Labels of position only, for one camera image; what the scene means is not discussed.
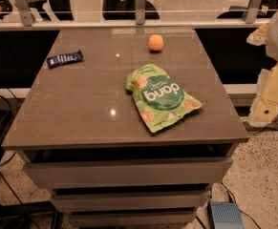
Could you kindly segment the green rice chip bag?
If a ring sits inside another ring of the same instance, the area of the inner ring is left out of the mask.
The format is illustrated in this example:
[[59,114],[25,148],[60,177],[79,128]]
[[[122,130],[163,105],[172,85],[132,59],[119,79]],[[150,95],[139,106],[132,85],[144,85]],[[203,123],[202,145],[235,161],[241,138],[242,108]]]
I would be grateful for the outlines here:
[[154,64],[129,73],[125,88],[132,93],[140,117],[152,133],[175,124],[203,106]]

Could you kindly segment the blue rxbar blueberry bar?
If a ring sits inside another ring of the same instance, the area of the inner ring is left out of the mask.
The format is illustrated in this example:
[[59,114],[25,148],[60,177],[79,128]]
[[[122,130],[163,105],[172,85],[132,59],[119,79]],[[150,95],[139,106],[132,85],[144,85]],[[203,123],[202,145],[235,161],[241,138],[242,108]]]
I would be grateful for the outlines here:
[[62,53],[62,54],[49,56],[46,59],[46,62],[47,62],[48,67],[50,69],[53,69],[56,67],[80,62],[82,60],[83,60],[82,52],[77,51],[77,52],[68,52],[68,53]]

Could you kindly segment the grey drawer cabinet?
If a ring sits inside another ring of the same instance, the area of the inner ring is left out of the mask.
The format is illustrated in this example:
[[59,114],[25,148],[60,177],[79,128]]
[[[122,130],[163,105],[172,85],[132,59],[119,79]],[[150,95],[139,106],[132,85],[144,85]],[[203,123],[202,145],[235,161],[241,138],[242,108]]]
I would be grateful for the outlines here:
[[[147,48],[149,30],[68,29],[53,53],[79,51],[79,63],[42,68],[3,146],[51,194],[72,226],[186,223],[209,198],[247,133],[198,35],[162,29],[161,52]],[[157,133],[148,130],[128,73],[153,63],[202,108]]]

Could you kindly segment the orange round fruit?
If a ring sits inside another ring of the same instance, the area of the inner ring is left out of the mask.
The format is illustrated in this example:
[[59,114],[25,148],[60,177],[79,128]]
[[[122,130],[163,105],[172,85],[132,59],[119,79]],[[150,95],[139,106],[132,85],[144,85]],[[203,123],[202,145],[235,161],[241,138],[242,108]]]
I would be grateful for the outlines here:
[[163,47],[163,38],[161,35],[153,34],[149,37],[148,48],[153,52],[159,52]]

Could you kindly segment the black office chair centre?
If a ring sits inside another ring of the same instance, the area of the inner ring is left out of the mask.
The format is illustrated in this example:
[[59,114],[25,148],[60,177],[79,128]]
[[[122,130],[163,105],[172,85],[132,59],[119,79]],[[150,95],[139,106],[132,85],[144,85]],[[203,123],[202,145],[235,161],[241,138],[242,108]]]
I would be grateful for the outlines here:
[[102,0],[102,16],[105,20],[134,20],[136,0]]

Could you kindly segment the blue perforated box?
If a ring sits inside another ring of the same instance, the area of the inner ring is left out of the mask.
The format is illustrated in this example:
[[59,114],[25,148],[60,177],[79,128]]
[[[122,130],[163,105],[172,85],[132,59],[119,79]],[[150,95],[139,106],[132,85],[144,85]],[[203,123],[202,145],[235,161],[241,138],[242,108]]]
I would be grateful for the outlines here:
[[210,201],[208,214],[211,229],[245,229],[236,203]]

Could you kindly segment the black office chair right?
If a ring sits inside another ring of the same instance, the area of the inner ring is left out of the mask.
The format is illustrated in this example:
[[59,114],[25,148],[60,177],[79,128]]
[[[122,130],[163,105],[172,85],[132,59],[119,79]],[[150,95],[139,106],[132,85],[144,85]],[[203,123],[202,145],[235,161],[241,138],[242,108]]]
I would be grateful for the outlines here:
[[[258,18],[271,18],[278,10],[278,0],[262,0],[257,13]],[[218,16],[218,19],[240,19],[246,13],[246,7],[231,6],[227,12]]]

